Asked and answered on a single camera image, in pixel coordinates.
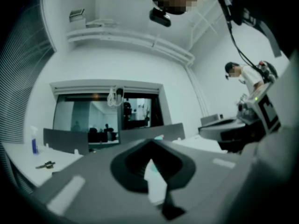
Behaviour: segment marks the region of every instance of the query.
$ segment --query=camera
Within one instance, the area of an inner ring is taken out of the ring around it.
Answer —
[[[169,15],[166,14],[165,11],[153,8],[149,12],[149,19],[152,21],[159,23],[165,27],[171,26],[171,21]]]

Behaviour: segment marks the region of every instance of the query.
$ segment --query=coiled white cable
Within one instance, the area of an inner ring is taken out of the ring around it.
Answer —
[[[116,94],[116,87],[110,88],[110,92],[109,95],[107,97],[107,104],[109,107],[118,107],[123,103],[123,97],[124,97],[124,93],[125,93],[125,87],[123,88],[123,95],[121,97],[121,101],[119,104],[117,104],[117,94]]]

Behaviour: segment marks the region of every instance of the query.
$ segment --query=man in white shirt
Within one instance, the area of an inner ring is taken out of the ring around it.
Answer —
[[[225,71],[229,77],[243,77],[249,94],[252,94],[264,84],[262,76],[249,65],[240,66],[239,64],[229,62],[225,65]]]

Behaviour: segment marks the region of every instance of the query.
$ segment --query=white shirt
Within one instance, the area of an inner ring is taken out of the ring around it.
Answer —
[[[263,81],[262,76],[248,65],[242,67],[241,76],[245,80],[245,84],[247,86],[247,89],[249,90],[249,94],[253,92],[255,84]]]

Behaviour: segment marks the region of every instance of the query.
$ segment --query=keys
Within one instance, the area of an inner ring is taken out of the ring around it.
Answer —
[[[41,166],[37,166],[36,169],[40,169],[40,168],[53,168],[53,165],[55,163],[52,161],[46,162],[44,165]]]

